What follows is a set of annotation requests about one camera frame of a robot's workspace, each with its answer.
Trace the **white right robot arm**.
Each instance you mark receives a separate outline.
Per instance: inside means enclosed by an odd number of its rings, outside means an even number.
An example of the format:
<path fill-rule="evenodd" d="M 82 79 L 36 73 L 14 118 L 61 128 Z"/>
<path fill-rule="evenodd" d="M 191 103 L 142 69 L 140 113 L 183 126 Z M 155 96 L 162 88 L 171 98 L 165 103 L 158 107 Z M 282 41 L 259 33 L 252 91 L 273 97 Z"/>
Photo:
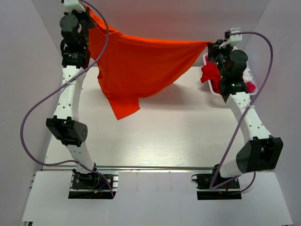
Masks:
<path fill-rule="evenodd" d="M 213 171 L 213 184 L 222 188 L 232 177 L 249 172 L 274 170 L 283 149 L 283 141 L 272 136 L 266 129 L 251 103 L 243 79 L 248 60 L 246 53 L 224 40 L 209 43 L 207 47 L 208 60 L 217 66 L 218 75 L 221 77 L 220 95 L 238 121 L 238 128 L 244 138 L 244 146 L 232 157 L 216 165 Z"/>

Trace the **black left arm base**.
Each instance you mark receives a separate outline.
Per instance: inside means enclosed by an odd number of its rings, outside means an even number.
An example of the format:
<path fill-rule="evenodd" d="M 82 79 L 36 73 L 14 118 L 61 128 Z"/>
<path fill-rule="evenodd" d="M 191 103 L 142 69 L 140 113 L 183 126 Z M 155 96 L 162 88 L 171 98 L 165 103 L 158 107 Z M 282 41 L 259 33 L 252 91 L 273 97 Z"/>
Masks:
<path fill-rule="evenodd" d="M 72 170 L 69 199 L 110 200 L 117 192 L 117 176 L 104 174 L 106 180 L 95 173 Z"/>

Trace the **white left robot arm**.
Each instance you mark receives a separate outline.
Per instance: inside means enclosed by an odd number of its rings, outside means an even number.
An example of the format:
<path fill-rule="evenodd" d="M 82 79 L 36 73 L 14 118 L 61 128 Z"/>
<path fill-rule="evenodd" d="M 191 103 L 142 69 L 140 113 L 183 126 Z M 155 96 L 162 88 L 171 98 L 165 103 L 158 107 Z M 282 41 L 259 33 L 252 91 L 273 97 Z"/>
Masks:
<path fill-rule="evenodd" d="M 87 125 L 79 121 L 79 99 L 90 60 L 88 50 L 89 29 L 94 27 L 88 10 L 66 12 L 60 20 L 62 53 L 62 84 L 59 101 L 52 118 L 46 126 L 53 136 L 71 153 L 76 161 L 75 172 L 85 174 L 83 182 L 90 188 L 99 184 L 99 176 L 91 172 L 92 161 L 85 143 Z"/>

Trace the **orange t-shirt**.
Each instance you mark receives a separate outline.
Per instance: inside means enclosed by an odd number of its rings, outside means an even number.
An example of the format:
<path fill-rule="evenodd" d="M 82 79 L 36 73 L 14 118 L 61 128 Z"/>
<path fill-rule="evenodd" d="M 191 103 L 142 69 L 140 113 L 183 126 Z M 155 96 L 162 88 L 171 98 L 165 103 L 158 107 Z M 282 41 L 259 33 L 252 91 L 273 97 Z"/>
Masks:
<path fill-rule="evenodd" d="M 123 34 L 89 10 L 96 27 L 89 31 L 89 51 L 99 68 L 100 88 L 116 119 L 139 110 L 139 99 L 153 96 L 187 72 L 207 41 L 174 41 Z"/>

